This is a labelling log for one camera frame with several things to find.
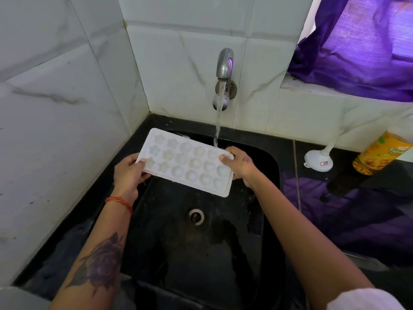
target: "red thread bracelet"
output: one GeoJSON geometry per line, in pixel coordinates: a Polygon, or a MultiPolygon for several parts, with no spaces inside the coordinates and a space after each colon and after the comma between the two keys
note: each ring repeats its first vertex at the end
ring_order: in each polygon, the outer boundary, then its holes
{"type": "Polygon", "coordinates": [[[123,204],[123,205],[129,210],[129,212],[131,213],[131,215],[133,215],[132,206],[131,206],[128,202],[126,202],[125,200],[123,200],[122,197],[108,197],[108,198],[106,198],[106,201],[105,201],[105,202],[107,203],[108,201],[116,201],[116,202],[119,202],[119,203],[123,204]]]}

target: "granite countertop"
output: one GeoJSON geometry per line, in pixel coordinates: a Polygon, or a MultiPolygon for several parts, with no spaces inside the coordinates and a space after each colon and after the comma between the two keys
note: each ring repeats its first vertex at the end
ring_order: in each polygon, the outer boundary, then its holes
{"type": "MultiPolygon", "coordinates": [[[[152,127],[204,135],[215,132],[213,125],[156,114],[148,116],[20,274],[15,286],[47,299],[54,297],[111,192],[114,166],[124,156],[140,150],[152,127]]],[[[340,249],[375,258],[393,267],[391,271],[412,266],[413,163],[394,161],[376,175],[364,177],[351,166],[356,152],[334,148],[330,154],[334,161],[332,170],[321,173],[303,163],[307,151],[320,150],[322,146],[228,128],[221,129],[220,137],[270,153],[280,169],[283,193],[340,249]]],[[[382,279],[389,278],[389,272],[380,273],[379,282],[386,282],[382,279]]],[[[401,278],[394,274],[391,273],[392,278],[401,278]]],[[[394,295],[399,292],[392,291],[391,285],[382,287],[394,295]]],[[[404,305],[413,304],[411,298],[405,300],[404,305]]]]}

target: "ice cube tray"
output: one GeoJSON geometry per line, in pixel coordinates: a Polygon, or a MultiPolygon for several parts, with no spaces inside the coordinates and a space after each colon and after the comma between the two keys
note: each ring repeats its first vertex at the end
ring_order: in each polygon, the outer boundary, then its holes
{"type": "Polygon", "coordinates": [[[228,197],[234,173],[220,162],[221,154],[234,158],[225,150],[152,128],[136,162],[146,158],[146,173],[228,197]]]}

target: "running water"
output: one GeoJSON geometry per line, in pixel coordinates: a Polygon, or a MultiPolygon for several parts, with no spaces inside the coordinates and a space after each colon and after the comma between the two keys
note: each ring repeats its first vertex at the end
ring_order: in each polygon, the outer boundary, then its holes
{"type": "Polygon", "coordinates": [[[219,131],[221,130],[221,126],[219,125],[219,117],[221,116],[222,107],[224,106],[224,94],[225,94],[226,84],[227,83],[225,81],[219,82],[218,104],[216,106],[216,111],[218,112],[218,114],[216,116],[216,133],[214,136],[214,147],[215,148],[218,148],[218,135],[219,135],[219,131]]]}

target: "white sleeve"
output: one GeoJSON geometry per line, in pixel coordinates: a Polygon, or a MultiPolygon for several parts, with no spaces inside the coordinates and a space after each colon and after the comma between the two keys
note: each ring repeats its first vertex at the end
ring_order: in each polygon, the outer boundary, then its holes
{"type": "Polygon", "coordinates": [[[402,305],[386,291],[376,288],[360,288],[341,293],[328,303],[327,310],[405,310],[402,305]]]}

